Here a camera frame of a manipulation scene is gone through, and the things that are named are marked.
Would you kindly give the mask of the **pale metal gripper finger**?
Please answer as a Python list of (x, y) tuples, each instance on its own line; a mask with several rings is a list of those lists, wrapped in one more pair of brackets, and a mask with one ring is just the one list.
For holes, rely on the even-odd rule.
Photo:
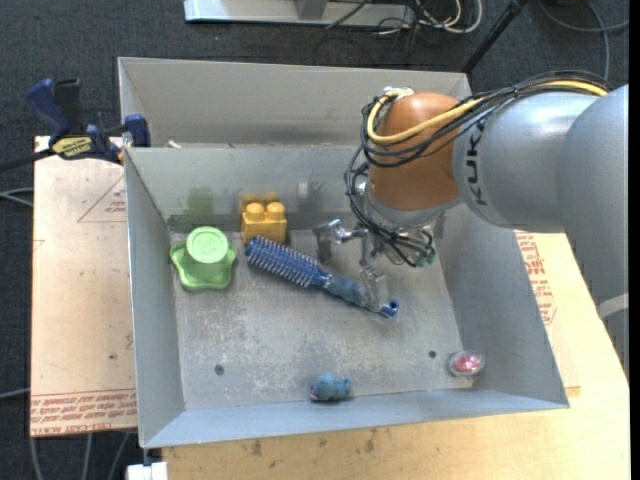
[(387, 283), (384, 274), (380, 274), (374, 267), (364, 266), (359, 270), (360, 285), (357, 288), (358, 301), (365, 309), (387, 314)]
[(345, 228), (340, 219), (334, 219), (313, 228), (317, 243), (317, 257), (322, 263), (329, 263), (333, 257), (334, 245), (345, 241)]

